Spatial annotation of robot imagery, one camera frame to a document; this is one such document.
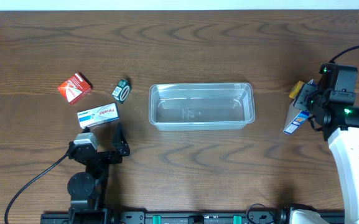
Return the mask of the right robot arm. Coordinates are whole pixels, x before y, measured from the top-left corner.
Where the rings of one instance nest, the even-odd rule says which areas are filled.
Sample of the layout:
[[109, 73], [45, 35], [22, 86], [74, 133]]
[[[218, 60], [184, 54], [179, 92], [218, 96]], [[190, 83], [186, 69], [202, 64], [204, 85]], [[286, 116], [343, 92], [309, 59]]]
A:
[[320, 124], [337, 166], [344, 222], [359, 223], [359, 107], [353, 106], [354, 93], [298, 82], [289, 96], [293, 102], [284, 132], [292, 134], [304, 121]]

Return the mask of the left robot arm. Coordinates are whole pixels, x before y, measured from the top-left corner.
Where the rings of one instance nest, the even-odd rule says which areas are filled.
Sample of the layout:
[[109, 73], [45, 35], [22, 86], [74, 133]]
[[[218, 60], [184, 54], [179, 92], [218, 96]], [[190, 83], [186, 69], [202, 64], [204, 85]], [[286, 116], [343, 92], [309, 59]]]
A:
[[85, 171], [74, 174], [67, 184], [71, 197], [69, 223], [120, 222], [118, 213], [105, 205], [110, 166], [122, 163], [123, 157], [130, 155], [120, 123], [115, 129], [111, 144], [114, 147], [112, 151], [99, 152], [99, 143], [89, 127], [69, 143], [68, 158], [85, 166]]

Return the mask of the white Panadol box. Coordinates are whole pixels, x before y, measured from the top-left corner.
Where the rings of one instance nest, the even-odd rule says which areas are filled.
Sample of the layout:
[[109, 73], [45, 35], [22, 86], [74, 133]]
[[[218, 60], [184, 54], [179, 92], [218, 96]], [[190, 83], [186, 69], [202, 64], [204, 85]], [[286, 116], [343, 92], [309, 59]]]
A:
[[110, 121], [119, 120], [119, 113], [115, 103], [77, 113], [81, 128], [92, 127]]

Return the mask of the yellow medicine box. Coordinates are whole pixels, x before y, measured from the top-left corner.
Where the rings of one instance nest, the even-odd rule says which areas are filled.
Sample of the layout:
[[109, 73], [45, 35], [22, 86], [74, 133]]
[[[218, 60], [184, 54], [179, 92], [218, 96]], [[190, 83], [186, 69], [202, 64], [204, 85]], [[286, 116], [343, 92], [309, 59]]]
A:
[[295, 100], [296, 96], [298, 95], [299, 91], [301, 90], [301, 88], [303, 87], [304, 84], [305, 84], [304, 82], [298, 81], [290, 90], [289, 98], [292, 98]]

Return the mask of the blue KoolFever box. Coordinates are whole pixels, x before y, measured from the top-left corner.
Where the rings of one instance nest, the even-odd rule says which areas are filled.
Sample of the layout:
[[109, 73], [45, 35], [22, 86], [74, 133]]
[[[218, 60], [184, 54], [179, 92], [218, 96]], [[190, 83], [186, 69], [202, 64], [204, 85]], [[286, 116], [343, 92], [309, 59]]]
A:
[[298, 129], [305, 121], [307, 121], [311, 115], [307, 109], [307, 100], [315, 92], [316, 84], [311, 79], [305, 83], [299, 91], [296, 99], [289, 106], [286, 122], [283, 132], [291, 135], [296, 129]]

